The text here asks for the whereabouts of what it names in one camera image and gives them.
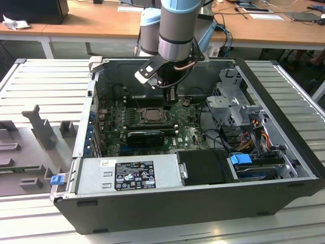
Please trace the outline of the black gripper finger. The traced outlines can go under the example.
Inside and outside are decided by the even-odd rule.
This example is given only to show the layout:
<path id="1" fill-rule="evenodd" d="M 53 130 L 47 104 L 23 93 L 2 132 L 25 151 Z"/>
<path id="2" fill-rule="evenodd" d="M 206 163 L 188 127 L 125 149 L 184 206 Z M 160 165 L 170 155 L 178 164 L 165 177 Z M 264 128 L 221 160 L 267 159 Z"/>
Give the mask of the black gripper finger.
<path id="1" fill-rule="evenodd" d="M 172 86 L 170 88 L 165 89 L 164 110 L 170 110 L 175 103 L 176 103 L 175 87 Z"/>

